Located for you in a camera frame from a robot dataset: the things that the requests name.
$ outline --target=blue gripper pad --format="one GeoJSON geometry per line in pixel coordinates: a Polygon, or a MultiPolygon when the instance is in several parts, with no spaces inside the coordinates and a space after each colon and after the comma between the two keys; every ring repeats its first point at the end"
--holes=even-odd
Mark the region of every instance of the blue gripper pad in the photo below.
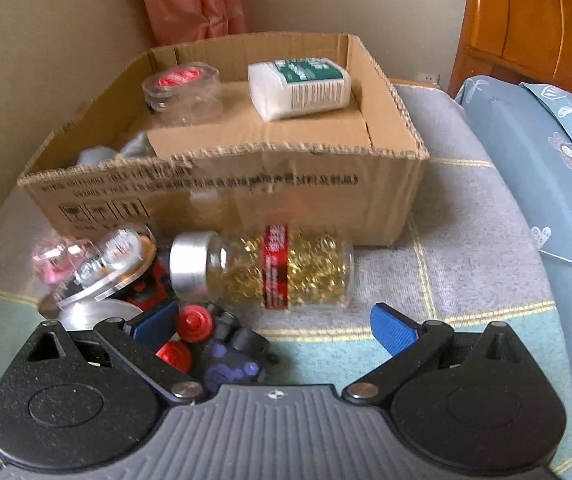
{"type": "Polygon", "coordinates": [[[178,313],[175,301],[156,305],[128,322],[130,336],[140,345],[157,352],[175,334],[178,313]]]}
{"type": "Polygon", "coordinates": [[[370,330],[375,339],[393,356],[405,350],[419,339],[417,325],[410,326],[395,317],[383,303],[376,304],[370,311],[370,330]]]}

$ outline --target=bolt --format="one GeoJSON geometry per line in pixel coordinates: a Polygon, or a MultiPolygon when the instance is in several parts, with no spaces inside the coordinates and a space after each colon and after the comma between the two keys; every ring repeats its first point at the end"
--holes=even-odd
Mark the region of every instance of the bolt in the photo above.
{"type": "Polygon", "coordinates": [[[346,392],[353,399],[371,399],[376,396],[380,390],[372,383],[354,383],[348,386],[346,392]]]}
{"type": "Polygon", "coordinates": [[[195,381],[184,381],[173,384],[171,393],[180,399],[194,399],[202,393],[202,385],[195,381]]]}

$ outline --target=red lid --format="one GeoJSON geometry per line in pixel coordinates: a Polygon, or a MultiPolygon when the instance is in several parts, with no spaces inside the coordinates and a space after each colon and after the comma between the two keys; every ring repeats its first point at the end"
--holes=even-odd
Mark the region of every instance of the red lid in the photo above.
{"type": "Polygon", "coordinates": [[[191,371],[192,355],[188,347],[181,341],[169,341],[157,352],[157,357],[166,361],[180,372],[191,371]]]}
{"type": "Polygon", "coordinates": [[[213,330],[212,316],[201,305],[185,306],[177,317],[177,334],[189,343],[208,339],[213,330]]]}
{"type": "Polygon", "coordinates": [[[197,68],[175,68],[157,80],[157,85],[164,88],[181,86],[200,78],[202,73],[197,68]]]}

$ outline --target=red plastic part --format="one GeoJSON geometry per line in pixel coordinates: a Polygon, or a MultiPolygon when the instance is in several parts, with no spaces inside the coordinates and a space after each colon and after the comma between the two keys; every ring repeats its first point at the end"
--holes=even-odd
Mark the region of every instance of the red plastic part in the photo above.
{"type": "Polygon", "coordinates": [[[207,340],[215,328],[212,316],[201,305],[188,305],[177,317],[177,335],[186,342],[207,340]]]}
{"type": "Polygon", "coordinates": [[[155,259],[144,275],[127,287],[123,299],[146,311],[170,298],[164,286],[165,279],[166,271],[159,260],[155,259]]]}
{"type": "Polygon", "coordinates": [[[192,355],[188,347],[181,341],[169,341],[157,351],[157,357],[170,364],[180,372],[191,371],[192,355]]]}

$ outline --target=blue plastic part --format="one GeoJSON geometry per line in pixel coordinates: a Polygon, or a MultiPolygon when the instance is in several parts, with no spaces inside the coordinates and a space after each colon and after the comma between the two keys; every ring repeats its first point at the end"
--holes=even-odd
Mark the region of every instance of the blue plastic part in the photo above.
{"type": "Polygon", "coordinates": [[[133,340],[157,352],[175,334],[178,313],[179,307],[175,301],[170,301],[151,316],[145,317],[132,329],[133,340]]]}
{"type": "Polygon", "coordinates": [[[393,356],[419,339],[413,327],[377,305],[370,311],[370,330],[375,339],[393,356]]]}

